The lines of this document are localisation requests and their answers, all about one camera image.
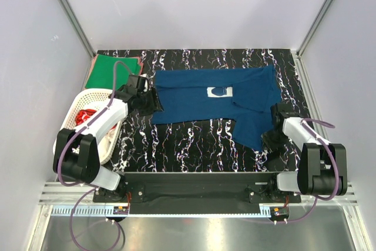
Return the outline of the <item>blue t shirt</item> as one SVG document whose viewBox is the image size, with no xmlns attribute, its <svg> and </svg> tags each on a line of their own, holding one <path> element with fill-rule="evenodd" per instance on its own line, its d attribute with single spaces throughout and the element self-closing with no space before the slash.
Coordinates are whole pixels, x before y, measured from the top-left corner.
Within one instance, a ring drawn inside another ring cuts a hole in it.
<svg viewBox="0 0 376 251">
<path fill-rule="evenodd" d="M 271 107 L 281 101 L 273 65 L 157 71 L 154 85 L 163 107 L 152 116 L 155 125 L 231 119 L 233 140 L 257 151 L 273 128 Z"/>
</svg>

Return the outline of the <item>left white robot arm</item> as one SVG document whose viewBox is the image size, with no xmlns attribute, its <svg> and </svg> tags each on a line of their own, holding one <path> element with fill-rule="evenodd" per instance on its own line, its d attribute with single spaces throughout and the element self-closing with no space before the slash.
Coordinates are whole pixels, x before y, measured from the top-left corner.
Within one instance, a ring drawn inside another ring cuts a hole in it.
<svg viewBox="0 0 376 251">
<path fill-rule="evenodd" d="M 98 144 L 107 132 L 132 112 L 149 116 L 161 112 L 157 90 L 146 75 L 130 75 L 126 84 L 114 90 L 91 118 L 74 129 L 62 128 L 56 137 L 53 171 L 64 186 L 86 184 L 106 189 L 115 202 L 126 197 L 127 187 L 120 174 L 100 164 Z"/>
</svg>

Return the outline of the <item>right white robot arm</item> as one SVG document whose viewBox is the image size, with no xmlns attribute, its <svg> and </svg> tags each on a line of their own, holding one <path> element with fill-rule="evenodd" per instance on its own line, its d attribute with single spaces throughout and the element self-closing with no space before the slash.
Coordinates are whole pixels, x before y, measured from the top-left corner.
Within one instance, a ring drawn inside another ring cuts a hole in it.
<svg viewBox="0 0 376 251">
<path fill-rule="evenodd" d="M 300 152 L 296 172 L 280 172 L 267 186 L 268 198 L 283 200 L 288 192 L 331 200 L 347 193 L 347 153 L 344 145 L 332 143 L 317 133 L 309 123 L 327 128 L 334 125 L 305 118 L 285 103 L 271 106 L 273 128 L 262 134 L 265 149 L 275 152 L 292 141 Z"/>
</svg>

